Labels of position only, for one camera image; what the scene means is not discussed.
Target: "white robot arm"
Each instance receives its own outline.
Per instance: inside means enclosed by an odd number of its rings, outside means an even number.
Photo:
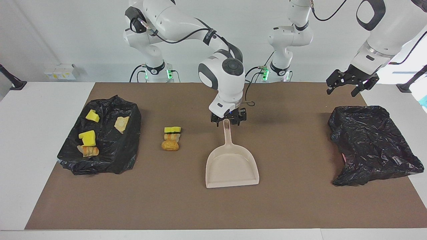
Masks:
[[[124,38],[131,47],[144,55],[150,74],[160,74],[165,67],[161,51],[152,44],[199,39],[215,50],[212,56],[199,64],[201,81],[218,90],[209,106],[215,115],[211,119],[217,123],[224,118],[231,118],[232,123],[245,120],[246,115],[243,118],[239,110],[245,83],[240,50],[201,20],[181,12],[173,0],[140,0],[130,3],[131,7],[125,13],[130,28],[125,30]]]
[[[361,20],[363,11],[374,12],[370,20]],[[427,0],[363,0],[357,10],[357,22],[371,32],[348,69],[335,70],[326,80],[328,94],[339,86],[356,85],[354,97],[370,90],[379,80],[376,72],[386,66],[402,47],[427,24]]]
[[[269,82],[282,81],[288,71],[292,61],[288,47],[306,46],[313,40],[313,30],[308,25],[310,0],[291,0],[287,13],[292,26],[275,27],[268,38],[274,48],[269,68],[275,72],[274,77],[270,75]]]

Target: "white wall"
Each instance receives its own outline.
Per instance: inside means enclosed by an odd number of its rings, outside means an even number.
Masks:
[[[238,46],[247,69],[263,64],[272,52],[267,36],[272,27],[289,25],[285,0],[176,0],[182,11],[215,28]],[[341,1],[316,1],[319,17],[329,16]],[[323,82],[344,70],[369,32],[356,22],[360,1],[348,1],[330,21],[310,16],[314,40],[293,47],[293,81]],[[0,62],[27,81],[46,81],[46,63],[74,63],[79,81],[128,81],[133,68],[144,62],[124,43],[127,0],[2,0],[0,8]],[[197,65],[212,50],[196,40],[177,45],[159,44],[165,59],[185,82],[198,81]]]

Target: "dustpan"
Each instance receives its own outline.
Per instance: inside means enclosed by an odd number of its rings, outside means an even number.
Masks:
[[[246,148],[231,141],[230,120],[223,121],[225,144],[217,147],[206,163],[206,187],[255,185],[260,181],[255,159]]]

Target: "black garbage bag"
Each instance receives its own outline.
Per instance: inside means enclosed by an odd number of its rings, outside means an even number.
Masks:
[[[96,123],[86,119],[89,110],[99,115]],[[129,116],[125,131],[121,134],[114,128],[118,117]],[[58,162],[74,175],[115,173],[132,169],[139,145],[141,113],[135,103],[127,102],[117,95],[110,99],[90,101],[80,113],[74,127],[58,153]],[[94,130],[99,155],[83,157],[77,149],[82,145],[79,133]]]
[[[380,106],[337,107],[328,125],[330,138],[345,160],[334,185],[364,185],[424,171],[387,110]]]

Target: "bread piece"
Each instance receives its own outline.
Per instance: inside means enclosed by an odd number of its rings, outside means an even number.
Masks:
[[[79,138],[83,141],[83,146],[96,146],[96,136],[94,130],[80,133]]]
[[[83,153],[84,158],[99,155],[99,149],[95,146],[77,146],[77,149]]]
[[[126,129],[126,126],[128,125],[129,116],[127,117],[118,117],[116,120],[116,123],[114,124],[114,127],[121,133]]]
[[[162,142],[161,147],[166,151],[177,151],[179,149],[178,143],[172,140]]]
[[[94,122],[99,122],[99,115],[95,110],[91,109],[89,113],[86,115],[86,119]]]
[[[164,135],[164,139],[165,140],[173,140],[175,142],[179,142],[179,137],[181,136],[181,134],[179,133],[175,133],[175,134],[165,134]]]
[[[181,133],[181,127],[165,127],[164,133]]]

